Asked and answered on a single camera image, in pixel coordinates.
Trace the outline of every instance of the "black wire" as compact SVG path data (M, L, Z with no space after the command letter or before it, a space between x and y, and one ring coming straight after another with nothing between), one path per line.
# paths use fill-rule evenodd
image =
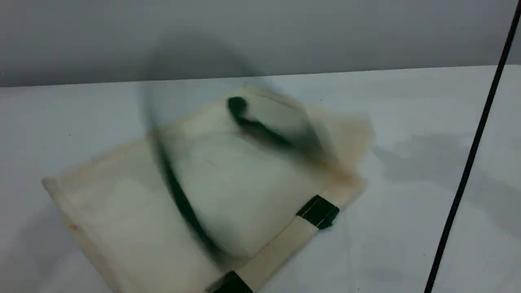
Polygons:
M476 134L474 135L474 140L472 141L472 146L470 147L470 152L468 154L467 163L465 164L465 169L463 170L463 174L461 176L460 184L457 188L456 195L454 197L454 201L452 202L452 206L449 211L447 221L445 222L445 226L444 226L443 232L441 234L440 243L438 244L438 248L436 250L436 255L434 257L434 261L432 262L432 267L430 269L429 278L427 279L427 283L425 285L424 293L431 293L432 288L434 287L434 282L436 280L436 275L438 273L438 269L440 268L443 251L445 250L445 246L446 246L447 240L449 238L449 233L451 231L452 224L454 223L454 218L456 216L457 209L460 206L461 198L463 196L463 192L465 191L465 186L467 185L470 171L472 170L472 165L474 163L474 159L476 157L476 152L479 147L479 141L481 140L481 136L483 135L483 131L485 129L485 124L487 123L487 118L490 113L490 108L492 107L492 102L494 101L494 96L495 96L496 90L498 89L499 81L501 79L501 73L503 73L503 69L506 64L506 59L508 57L508 53L510 52L510 48L512 47L512 41L514 40L514 35L516 33L517 25L519 24L520 15L521 15L521 0L519 0L517 2L517 7L514 12L514 18L512 19L512 24L508 31L508 36L506 37L505 46L503 47L503 52L501 53L498 67L496 68L494 78L492 79L492 85L490 86L490 90L489 90L489 93L487 96L487 101L485 102L485 106L483 108L483 112L482 112L481 118L479 120L478 128L476 130Z

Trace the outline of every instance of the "white table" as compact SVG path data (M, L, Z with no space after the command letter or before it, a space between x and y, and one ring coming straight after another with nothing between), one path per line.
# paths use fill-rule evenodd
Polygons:
M369 187L265 292L421 292L495 67L266 78L305 102L368 113ZM521 66L507 66L436 292L519 292ZM179 118L260 78L164 81ZM40 185L143 134L138 83L0 89L0 291L109 292Z

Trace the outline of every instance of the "gray wall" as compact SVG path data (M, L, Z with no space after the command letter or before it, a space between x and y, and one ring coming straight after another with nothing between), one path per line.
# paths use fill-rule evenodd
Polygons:
M516 2L7 0L0 86L139 80L166 35L154 79L490 65ZM202 35L257 71L229 65ZM512 54L521 63L520 44Z

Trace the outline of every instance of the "blurry black object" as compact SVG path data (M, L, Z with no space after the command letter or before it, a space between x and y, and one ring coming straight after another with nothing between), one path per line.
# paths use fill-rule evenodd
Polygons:
M194 38L200 40L202 44L205 44L206 50L216 50L221 56L226 57L223 61L229 63L229 66L240 68L241 72L243 72L245 76L258 76L256 70L253 70L251 66L243 61L243 59L234 54L233 50L229 47L202 34L194 34ZM145 77L143 78L144 80L153 80L155 72L164 70L165 66L172 66L172 64L165 64L162 60L168 59L165 57L175 55L176 45L178 43L182 43L182 39L175 40L172 38L165 38L161 44L159 44L157 50L154 52L151 60L146 66ZM280 90L272 90L274 87L263 83L262 79L259 81L258 85L261 88L264 88L265 90L270 89L272 92L280 92ZM208 252L214 262L219 267L223 268L225 266L225 260L230 260L230 256L226 255L223 250L216 245L215 241L210 237L204 228L204 225L201 224L191 207L173 169L173 155L166 147L165 139L159 129L156 111L157 108L154 107L154 97L150 84L144 83L143 89L145 122L151 131L151 144L165 185L167 186L179 213L199 240L200 245ZM270 144L279 149L295 150L299 154L304 154L306 156L314 155L317 153L317 150L321 150L318 136L316 135L312 125L307 120L307 116L305 116L305 113L303 112L299 112L303 117L305 116L303 131L299 130L296 133L289 133L286 136L266 127L260 121L245 118L247 102L242 97L233 97L229 99L228 110L232 119L242 130L255 134L256 136L260 133Z
M244 115L246 114L246 111L248 109L248 103L244 98L240 96L231 97L228 99L227 104L228 111L230 112L230 115L232 116L233 120L243 130L247 132L258 132L264 137L266 137L269 140L269 142L271 142L279 148L293 147L291 141L286 139L281 134L271 130L270 128L262 124L260 121L244 118Z
M156 155L156 160L160 173L163 176L163 181L172 196L174 203L176 204L179 213L183 220L195 233L200 244L205 248L213 261L218 265L222 265L223 262L223 251L215 244L213 239L208 235L205 228L201 225L201 222L197 218L190 202L187 199L186 194L177 179L176 173L173 169L171 154L169 153L165 140L160 133L159 125L156 121L153 107L151 105L151 97L145 95L144 106L145 106L145 117L147 120L148 127L151 131L151 142L153 151Z

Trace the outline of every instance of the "beige fabric pouch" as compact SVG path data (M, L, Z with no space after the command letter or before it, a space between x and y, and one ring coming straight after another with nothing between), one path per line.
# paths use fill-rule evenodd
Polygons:
M252 105L280 98L248 87L233 96ZM373 136L368 119L305 110L328 137L335 168L306 164L245 137L226 100L165 128L174 168L200 221L240 260L228 267L216 267L193 239L146 138L44 178L43 185L114 292L204 292L229 271L258 291L318 231L296 215L309 200L318 194L342 210L364 189L356 167Z

